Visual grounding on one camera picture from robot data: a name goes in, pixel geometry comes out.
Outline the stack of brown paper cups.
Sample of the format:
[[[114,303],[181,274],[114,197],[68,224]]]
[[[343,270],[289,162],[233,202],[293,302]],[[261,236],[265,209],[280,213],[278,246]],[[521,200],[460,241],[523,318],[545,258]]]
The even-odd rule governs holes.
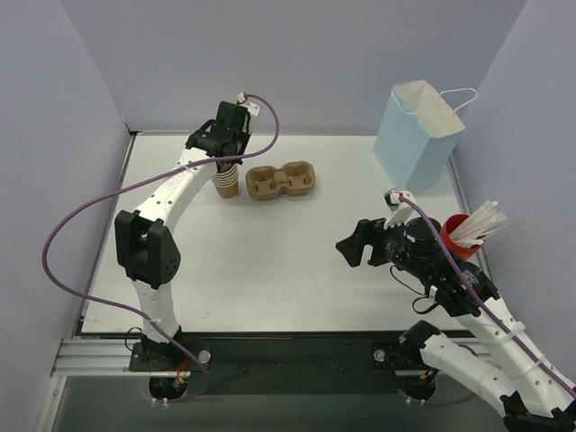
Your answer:
[[[211,181],[220,198],[231,199],[239,193],[239,169],[236,165],[225,165]]]

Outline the light blue paper bag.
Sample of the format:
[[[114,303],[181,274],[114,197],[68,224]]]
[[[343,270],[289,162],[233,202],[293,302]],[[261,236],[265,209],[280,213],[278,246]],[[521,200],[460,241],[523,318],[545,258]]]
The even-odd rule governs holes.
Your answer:
[[[458,88],[471,97],[457,107],[425,80],[395,85],[390,92],[373,153],[396,187],[412,193],[433,186],[465,126],[458,111],[478,97],[476,89]]]

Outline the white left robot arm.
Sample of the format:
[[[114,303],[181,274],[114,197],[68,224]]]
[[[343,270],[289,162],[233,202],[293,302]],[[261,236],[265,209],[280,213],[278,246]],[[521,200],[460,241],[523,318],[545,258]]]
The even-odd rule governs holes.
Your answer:
[[[184,357],[182,346],[171,339],[182,333],[171,290],[181,264],[173,237],[176,224],[208,182],[225,198],[237,195],[240,156],[259,114],[259,106],[244,97],[220,103],[216,117],[189,136],[175,164],[176,174],[134,211],[120,211],[114,220],[118,264],[131,279],[147,316],[136,355],[161,369],[176,368]]]

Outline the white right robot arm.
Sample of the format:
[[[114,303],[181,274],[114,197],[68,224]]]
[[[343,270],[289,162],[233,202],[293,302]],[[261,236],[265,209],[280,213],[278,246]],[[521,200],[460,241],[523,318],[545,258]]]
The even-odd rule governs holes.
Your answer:
[[[489,403],[509,431],[573,431],[574,383],[536,348],[486,274],[454,257],[437,239],[436,220],[416,218],[393,228],[385,222],[360,220],[353,234],[336,244],[337,251],[356,267],[370,246],[370,266],[390,264],[416,278],[433,304],[466,327],[496,364],[458,346],[425,320],[401,334],[401,361],[448,374]]]

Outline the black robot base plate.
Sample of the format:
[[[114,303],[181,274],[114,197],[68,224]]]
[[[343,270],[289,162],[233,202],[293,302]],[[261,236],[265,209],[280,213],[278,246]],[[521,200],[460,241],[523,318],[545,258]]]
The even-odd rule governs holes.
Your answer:
[[[182,333],[173,345],[141,340],[129,369],[150,375],[157,399],[207,395],[380,395],[429,400],[437,372],[398,331]]]

